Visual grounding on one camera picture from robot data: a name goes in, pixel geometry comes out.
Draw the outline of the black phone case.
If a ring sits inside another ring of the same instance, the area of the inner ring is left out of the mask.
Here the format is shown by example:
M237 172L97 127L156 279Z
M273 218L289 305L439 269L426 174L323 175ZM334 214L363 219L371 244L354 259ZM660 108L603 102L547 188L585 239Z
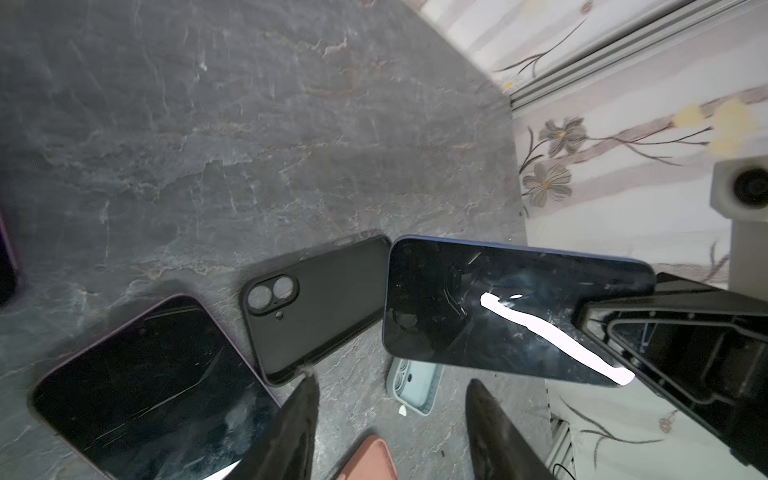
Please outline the black phone case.
M382 319L390 248L377 235L245 283L240 307L267 384L290 382Z

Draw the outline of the small dark phone left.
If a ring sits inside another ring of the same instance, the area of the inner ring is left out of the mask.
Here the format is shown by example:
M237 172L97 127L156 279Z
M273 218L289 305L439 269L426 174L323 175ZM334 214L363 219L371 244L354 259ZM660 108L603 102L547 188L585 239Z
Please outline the small dark phone left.
M4 215L1 215L1 306L14 299L20 289L21 278Z

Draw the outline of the blue-edged black phone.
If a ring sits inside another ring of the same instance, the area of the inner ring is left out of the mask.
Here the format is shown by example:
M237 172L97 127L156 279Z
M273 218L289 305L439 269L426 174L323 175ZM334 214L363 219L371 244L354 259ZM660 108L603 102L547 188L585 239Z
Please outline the blue-edged black phone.
M633 259L407 236L391 247L383 343L400 358L619 387L635 376L581 333L589 302L645 296Z

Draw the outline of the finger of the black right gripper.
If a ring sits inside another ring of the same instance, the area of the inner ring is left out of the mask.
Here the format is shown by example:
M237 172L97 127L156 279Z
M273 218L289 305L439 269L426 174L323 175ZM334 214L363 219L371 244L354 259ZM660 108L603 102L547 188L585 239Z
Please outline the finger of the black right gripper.
M574 325L766 473L766 301L659 273L647 295L584 303Z

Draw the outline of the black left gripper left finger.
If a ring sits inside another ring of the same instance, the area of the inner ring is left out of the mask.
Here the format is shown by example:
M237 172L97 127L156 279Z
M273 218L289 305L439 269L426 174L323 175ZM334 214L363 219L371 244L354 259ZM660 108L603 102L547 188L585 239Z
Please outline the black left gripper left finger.
M313 371L284 402L265 431L226 476L231 479L310 479L320 388Z

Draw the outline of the pink phone case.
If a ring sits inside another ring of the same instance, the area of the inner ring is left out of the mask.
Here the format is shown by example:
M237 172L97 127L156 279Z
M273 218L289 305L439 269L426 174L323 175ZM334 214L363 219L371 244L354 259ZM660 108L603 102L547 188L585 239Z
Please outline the pink phone case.
M366 437L337 476L337 480L398 480L386 442L377 435Z

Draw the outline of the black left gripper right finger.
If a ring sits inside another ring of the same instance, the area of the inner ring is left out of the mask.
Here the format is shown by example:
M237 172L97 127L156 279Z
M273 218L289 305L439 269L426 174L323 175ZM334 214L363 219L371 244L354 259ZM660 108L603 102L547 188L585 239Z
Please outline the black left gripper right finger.
M479 379L468 384L465 407L475 479L554 479Z

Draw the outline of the aluminium corner frame post right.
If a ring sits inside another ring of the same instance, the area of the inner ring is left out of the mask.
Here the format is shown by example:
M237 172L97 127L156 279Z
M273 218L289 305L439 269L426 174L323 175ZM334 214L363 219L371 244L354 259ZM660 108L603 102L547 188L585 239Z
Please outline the aluminium corner frame post right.
M742 14L761 1L671 1L617 27L509 94L514 111L554 96L633 57Z

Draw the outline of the purple-edged black phone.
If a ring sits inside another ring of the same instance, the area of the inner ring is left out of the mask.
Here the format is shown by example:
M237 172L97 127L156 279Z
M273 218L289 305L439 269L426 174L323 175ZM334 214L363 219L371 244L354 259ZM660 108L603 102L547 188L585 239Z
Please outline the purple-edged black phone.
M279 409L188 295L161 301L54 368L29 406L108 479L222 479Z

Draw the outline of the light green phone case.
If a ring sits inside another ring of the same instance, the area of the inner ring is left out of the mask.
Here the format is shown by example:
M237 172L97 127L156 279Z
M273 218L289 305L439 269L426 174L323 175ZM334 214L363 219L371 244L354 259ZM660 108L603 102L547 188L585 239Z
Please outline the light green phone case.
M442 365L392 359L385 388L405 408L426 417L436 403L444 367Z

